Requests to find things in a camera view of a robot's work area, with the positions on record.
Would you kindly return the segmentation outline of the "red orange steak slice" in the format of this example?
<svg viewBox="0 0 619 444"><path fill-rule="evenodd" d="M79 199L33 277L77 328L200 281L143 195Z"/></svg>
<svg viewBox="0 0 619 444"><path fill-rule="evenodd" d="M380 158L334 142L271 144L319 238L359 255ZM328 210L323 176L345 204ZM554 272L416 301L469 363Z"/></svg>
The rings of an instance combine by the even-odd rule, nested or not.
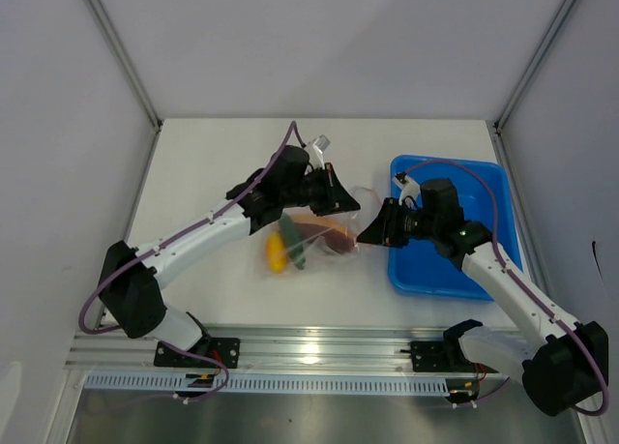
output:
<svg viewBox="0 0 619 444"><path fill-rule="evenodd" d="M338 254L351 253L356 249L356 236L335 220L313 215L293 215L292 220L308 243L322 240L330 251Z"/></svg>

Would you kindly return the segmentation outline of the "green cucumber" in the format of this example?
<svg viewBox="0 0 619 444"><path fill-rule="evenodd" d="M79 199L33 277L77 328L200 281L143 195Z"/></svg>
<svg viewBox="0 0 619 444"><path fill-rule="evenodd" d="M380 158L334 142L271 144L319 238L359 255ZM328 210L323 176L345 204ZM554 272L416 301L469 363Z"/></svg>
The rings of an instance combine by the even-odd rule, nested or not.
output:
<svg viewBox="0 0 619 444"><path fill-rule="evenodd" d="M289 215L282 214L278 226L288 259L298 270L304 270L306 266L304 238L297 224Z"/></svg>

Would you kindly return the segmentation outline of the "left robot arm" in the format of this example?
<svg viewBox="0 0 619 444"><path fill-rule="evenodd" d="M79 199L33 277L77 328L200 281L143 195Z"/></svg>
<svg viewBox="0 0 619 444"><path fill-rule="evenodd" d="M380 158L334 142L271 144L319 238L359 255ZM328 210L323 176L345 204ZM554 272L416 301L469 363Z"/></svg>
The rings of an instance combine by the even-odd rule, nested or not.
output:
<svg viewBox="0 0 619 444"><path fill-rule="evenodd" d="M128 338L152 336L175 346L186 365L200 366L210 354L205 330L194 316L169 306L162 291L209 253L276 222L287 208L303 207L317 217L361 208L330 163L314 166L307 150L286 145L185 229L138 247L111 245L98 297Z"/></svg>

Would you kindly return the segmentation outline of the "yellow lemon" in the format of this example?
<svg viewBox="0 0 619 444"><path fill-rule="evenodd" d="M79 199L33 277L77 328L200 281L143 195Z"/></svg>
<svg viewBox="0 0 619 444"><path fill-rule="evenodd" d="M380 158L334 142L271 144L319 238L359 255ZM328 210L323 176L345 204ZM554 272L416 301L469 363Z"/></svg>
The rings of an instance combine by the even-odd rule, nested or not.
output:
<svg viewBox="0 0 619 444"><path fill-rule="evenodd" d="M266 241L265 252L269 269L276 274L285 270L287 255L285 244L278 232L272 232Z"/></svg>

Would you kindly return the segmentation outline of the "clear pink zip top bag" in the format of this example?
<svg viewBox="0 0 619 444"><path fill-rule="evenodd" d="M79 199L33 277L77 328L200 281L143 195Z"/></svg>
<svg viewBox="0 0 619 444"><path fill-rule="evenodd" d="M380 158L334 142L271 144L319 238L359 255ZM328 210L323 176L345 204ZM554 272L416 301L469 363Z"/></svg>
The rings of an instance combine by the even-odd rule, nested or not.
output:
<svg viewBox="0 0 619 444"><path fill-rule="evenodd" d="M373 254L373 248L366 244L359 244L357 242L357 236L361 231L365 229L367 225L369 225L369 222L374 216L374 214L378 212L378 209L381 205L380 197L376 190L362 186L353 187L350 193L360 203L360 211L328 215L324 216L323 218L332 219L343 224L351 233L356 236L356 249L353 252L347 254L338 254L330 251L324 245L322 240L317 240L314 243L308 243L304 241L304 251L306 258L305 269L298 270L287 257L287 264L285 270L280 274L273 273L269 269L269 266L267 264L265 245L268 236L272 232L280 233L280 229L278 226L279 220L277 220L274 223L268 225L265 230L260 232L261 244L258 248L257 262L255 266L257 275L262 278L272 278L292 277L309 273L317 273L330 267L346 265L349 262L356 260L360 257L365 257L367 255ZM289 215L291 218L293 215L313 215L317 217L307 207L286 210L283 213Z"/></svg>

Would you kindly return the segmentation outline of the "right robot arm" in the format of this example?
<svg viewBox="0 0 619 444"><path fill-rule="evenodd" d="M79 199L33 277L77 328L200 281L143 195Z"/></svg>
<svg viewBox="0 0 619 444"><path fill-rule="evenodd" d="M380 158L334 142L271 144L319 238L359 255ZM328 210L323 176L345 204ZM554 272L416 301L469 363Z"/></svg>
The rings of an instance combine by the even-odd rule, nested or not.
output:
<svg viewBox="0 0 619 444"><path fill-rule="evenodd" d="M604 415L610 406L605 329L596 321L580 322L532 283L504 254L496 232L465 218L449 179L418 184L401 172L394 181L399 197L384 200L359 242L395 249L412 240L431 242L492 297L523 337L517 342L480 322L460 323L441 347L443 362L453 370L481 363L501 372L548 416L569 408Z"/></svg>

